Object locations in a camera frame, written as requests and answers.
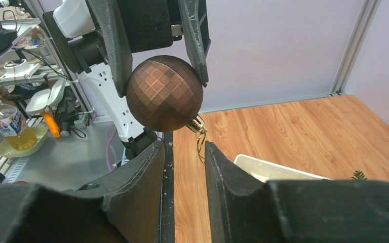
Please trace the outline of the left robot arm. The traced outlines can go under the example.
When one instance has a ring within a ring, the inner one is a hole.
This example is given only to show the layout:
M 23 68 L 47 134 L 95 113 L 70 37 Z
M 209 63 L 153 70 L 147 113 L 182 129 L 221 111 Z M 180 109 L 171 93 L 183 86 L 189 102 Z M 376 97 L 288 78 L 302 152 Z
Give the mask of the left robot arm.
M 64 64 L 102 102 L 127 159 L 157 132 L 206 132 L 205 1 L 63 1 L 43 19 Z

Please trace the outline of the small green christmas tree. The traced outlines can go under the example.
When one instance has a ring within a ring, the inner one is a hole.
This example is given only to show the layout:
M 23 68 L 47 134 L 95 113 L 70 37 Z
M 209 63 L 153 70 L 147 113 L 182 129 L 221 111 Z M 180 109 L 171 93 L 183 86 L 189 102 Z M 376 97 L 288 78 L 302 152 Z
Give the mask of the small green christmas tree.
M 363 171 L 355 170 L 351 176 L 352 180 L 367 180 L 368 178 Z

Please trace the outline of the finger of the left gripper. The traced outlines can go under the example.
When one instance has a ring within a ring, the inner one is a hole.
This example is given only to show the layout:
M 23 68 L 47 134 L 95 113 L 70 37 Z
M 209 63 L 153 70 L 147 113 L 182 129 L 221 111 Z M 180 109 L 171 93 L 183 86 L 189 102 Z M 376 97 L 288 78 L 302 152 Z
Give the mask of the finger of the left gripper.
M 179 0 L 187 56 L 203 87 L 209 81 L 206 57 L 211 43 L 205 0 Z
M 116 91 L 119 97 L 124 97 L 132 73 L 133 58 L 118 2 L 87 1 L 87 4 L 95 26 L 101 31 Z

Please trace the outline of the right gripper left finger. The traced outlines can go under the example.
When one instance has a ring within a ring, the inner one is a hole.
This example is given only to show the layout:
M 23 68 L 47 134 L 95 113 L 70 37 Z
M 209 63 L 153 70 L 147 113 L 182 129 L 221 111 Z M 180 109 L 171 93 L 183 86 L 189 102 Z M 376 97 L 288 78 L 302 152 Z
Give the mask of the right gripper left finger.
M 154 242 L 164 163 L 155 141 L 78 190 L 0 184 L 0 242 Z

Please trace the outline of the dark brown ball ornament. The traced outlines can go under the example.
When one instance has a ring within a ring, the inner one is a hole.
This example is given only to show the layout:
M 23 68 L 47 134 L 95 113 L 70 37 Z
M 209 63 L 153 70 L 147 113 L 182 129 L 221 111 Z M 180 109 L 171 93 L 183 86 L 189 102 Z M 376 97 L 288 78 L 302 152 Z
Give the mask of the dark brown ball ornament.
M 188 127 L 199 133 L 197 150 L 205 142 L 207 129 L 199 110 L 203 85 L 186 61 L 159 55 L 141 62 L 132 72 L 126 90 L 129 111 L 143 126 L 139 136 L 124 142 L 127 159 L 133 159 L 156 139 L 156 132 Z

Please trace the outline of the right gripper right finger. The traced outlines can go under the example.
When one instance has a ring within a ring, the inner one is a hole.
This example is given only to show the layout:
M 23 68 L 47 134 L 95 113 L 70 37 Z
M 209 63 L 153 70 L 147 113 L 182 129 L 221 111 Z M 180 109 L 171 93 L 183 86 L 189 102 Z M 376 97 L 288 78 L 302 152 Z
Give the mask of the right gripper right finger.
M 389 242 L 389 183 L 268 180 L 205 145 L 212 242 Z

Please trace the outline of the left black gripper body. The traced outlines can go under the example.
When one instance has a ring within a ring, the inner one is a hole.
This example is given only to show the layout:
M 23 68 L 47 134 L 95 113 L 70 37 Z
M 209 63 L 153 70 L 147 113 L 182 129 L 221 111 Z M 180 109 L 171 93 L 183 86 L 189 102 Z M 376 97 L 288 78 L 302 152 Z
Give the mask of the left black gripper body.
M 178 1 L 119 0 L 117 1 L 132 53 L 172 46 L 182 40 Z

